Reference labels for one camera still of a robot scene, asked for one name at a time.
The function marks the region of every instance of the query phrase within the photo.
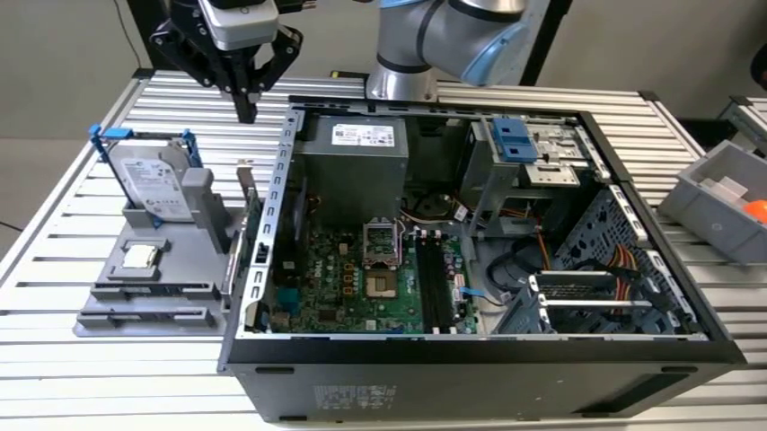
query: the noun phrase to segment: case label sticker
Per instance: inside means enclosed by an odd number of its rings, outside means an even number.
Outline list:
[[[336,124],[332,145],[394,146],[393,126]]]
[[[125,158],[120,162],[146,211],[169,222],[192,220],[172,166],[157,159]]]
[[[394,384],[313,386],[316,407],[321,410],[389,409],[394,395]]]

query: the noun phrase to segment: white wall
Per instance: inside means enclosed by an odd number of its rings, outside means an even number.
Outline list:
[[[764,43],[764,0],[574,0],[537,85],[653,90],[675,115],[712,117],[729,95],[764,94]]]
[[[136,70],[112,0],[2,0],[0,40],[0,137],[84,139]]]
[[[369,70],[373,4],[321,0],[284,23],[306,37],[289,75]],[[651,89],[679,115],[713,115],[728,94],[763,93],[748,62],[767,42],[764,29],[763,0],[574,0],[538,83]],[[112,1],[2,0],[0,40],[0,137],[84,138],[136,69]]]

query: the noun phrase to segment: power supply label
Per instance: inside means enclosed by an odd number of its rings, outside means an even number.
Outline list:
[[[190,221],[192,213],[172,166],[157,159],[124,158],[120,162],[146,211],[168,222]]]
[[[394,146],[393,126],[368,126],[361,124],[336,124],[333,126],[333,145]]]

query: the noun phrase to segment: motherboard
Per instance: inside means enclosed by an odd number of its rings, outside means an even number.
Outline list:
[[[470,298],[460,295],[454,285],[454,280],[465,280],[457,239],[420,238],[397,231],[392,224],[392,250],[384,232],[381,226],[356,231],[312,229],[301,282],[297,287],[277,289],[278,311],[270,319],[274,332],[433,333],[438,330],[434,309],[449,322],[445,333],[477,332]],[[366,233],[370,241],[364,240]],[[424,263],[418,255],[426,242],[437,250],[432,254],[438,255],[438,262],[430,259]],[[390,254],[398,259],[370,264],[365,259],[370,248],[377,249],[374,255]]]

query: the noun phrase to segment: open computer tower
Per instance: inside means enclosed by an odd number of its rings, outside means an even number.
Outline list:
[[[625,417],[744,363],[586,112],[289,102],[218,361],[266,421]]]

